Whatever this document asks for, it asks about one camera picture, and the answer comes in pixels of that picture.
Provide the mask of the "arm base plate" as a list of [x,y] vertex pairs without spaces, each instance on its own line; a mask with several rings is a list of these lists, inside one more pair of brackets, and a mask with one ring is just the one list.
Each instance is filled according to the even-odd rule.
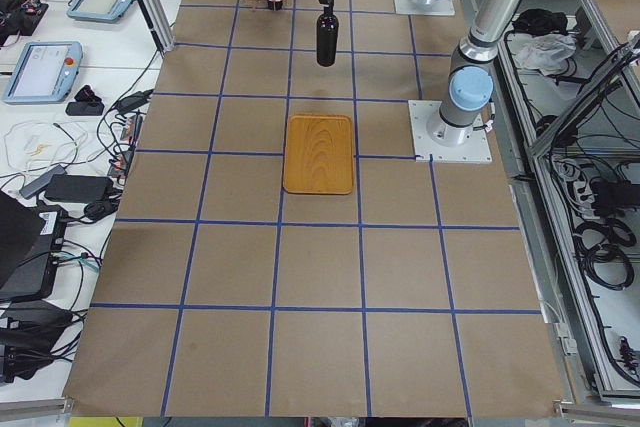
[[452,127],[441,118],[440,104],[434,100],[408,102],[415,161],[490,164],[492,155],[481,114],[471,126]]
[[401,15],[454,16],[453,0],[394,0],[395,13]]

